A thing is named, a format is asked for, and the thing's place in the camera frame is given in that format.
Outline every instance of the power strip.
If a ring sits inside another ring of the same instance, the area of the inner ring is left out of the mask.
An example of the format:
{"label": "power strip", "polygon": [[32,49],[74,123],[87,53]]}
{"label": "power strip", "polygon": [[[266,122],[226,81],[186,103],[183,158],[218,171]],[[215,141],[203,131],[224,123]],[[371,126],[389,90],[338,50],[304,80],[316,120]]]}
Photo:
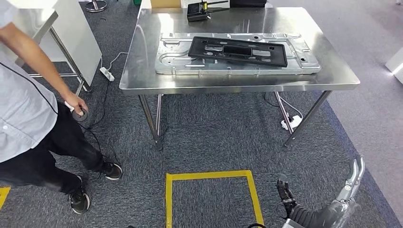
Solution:
{"label": "power strip", "polygon": [[[301,116],[299,116],[299,115],[295,115],[292,118],[293,118],[293,121],[290,122],[290,125],[291,125],[291,128],[294,129],[294,128],[298,127],[298,125],[302,122],[302,119],[301,119]],[[281,126],[288,131],[287,124],[284,120],[281,121]]]}
{"label": "power strip", "polygon": [[104,74],[105,77],[106,77],[110,82],[113,82],[113,81],[115,80],[115,77],[113,77],[112,73],[109,72],[105,67],[101,67],[101,68],[99,69],[99,71],[101,71],[102,74]]}

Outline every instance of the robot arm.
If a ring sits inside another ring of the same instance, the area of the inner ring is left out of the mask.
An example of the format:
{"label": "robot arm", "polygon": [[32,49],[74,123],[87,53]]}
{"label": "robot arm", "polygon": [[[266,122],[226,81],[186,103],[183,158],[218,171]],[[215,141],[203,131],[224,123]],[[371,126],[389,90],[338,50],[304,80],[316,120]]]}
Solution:
{"label": "robot arm", "polygon": [[358,162],[357,159],[352,160],[344,187],[330,204],[318,211],[309,211],[298,204],[288,188],[287,177],[281,174],[277,180],[277,190],[287,213],[286,227],[294,227],[290,225],[294,221],[304,228],[342,228],[359,206],[354,196],[360,187],[364,171],[362,156],[358,158]]}

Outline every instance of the stainless steel table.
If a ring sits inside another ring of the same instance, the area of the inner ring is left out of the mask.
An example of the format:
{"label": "stainless steel table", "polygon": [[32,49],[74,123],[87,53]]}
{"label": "stainless steel table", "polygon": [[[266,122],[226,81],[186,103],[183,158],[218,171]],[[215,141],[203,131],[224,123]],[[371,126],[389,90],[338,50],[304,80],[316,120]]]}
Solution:
{"label": "stainless steel table", "polygon": [[[313,75],[175,76],[155,73],[154,62],[161,33],[299,33],[322,69]],[[283,117],[280,91],[320,90],[322,95],[284,143],[297,136],[333,90],[352,90],[360,81],[337,54],[304,8],[230,9],[211,20],[188,23],[186,9],[143,9],[139,13],[119,87],[126,95],[139,95],[157,148],[161,149],[159,121],[162,94],[275,92]],[[156,124],[144,95],[158,95]]]}
{"label": "stainless steel table", "polygon": [[[75,64],[73,58],[67,51],[63,42],[60,40],[56,31],[52,28],[53,23],[58,18],[58,14],[54,9],[18,9],[17,14],[14,17],[13,23],[21,31],[31,37],[35,42],[40,43],[44,35],[49,31],[56,44],[59,46],[60,50],[66,57],[69,64],[72,66],[74,73],[60,74],[62,77],[76,77],[80,82],[76,94],[78,95],[82,88],[89,90],[90,87],[85,81],[83,75]],[[16,63],[19,66],[24,65],[24,61],[17,57],[11,50],[2,47],[6,55],[11,58],[16,59]],[[32,77],[41,77],[38,74],[32,74]]]}

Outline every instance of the black plastic panel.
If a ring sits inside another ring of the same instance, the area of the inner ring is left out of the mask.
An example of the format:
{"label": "black plastic panel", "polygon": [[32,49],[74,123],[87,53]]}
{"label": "black plastic panel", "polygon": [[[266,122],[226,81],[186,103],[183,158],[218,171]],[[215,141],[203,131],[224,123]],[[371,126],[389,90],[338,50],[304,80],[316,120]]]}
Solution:
{"label": "black plastic panel", "polygon": [[282,44],[194,37],[188,55],[237,63],[287,67],[286,51]]}

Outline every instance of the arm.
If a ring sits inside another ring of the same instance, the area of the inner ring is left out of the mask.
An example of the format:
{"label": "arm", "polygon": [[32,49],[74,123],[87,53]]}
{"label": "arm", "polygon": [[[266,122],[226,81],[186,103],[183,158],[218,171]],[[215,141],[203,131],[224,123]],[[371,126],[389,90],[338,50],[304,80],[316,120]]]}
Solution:
{"label": "arm", "polygon": [[53,63],[31,38],[19,30],[13,23],[0,29],[0,41],[25,61],[33,70],[42,75],[56,89],[61,97],[74,110],[82,115],[81,107],[88,111],[86,103],[72,93],[60,77]]}

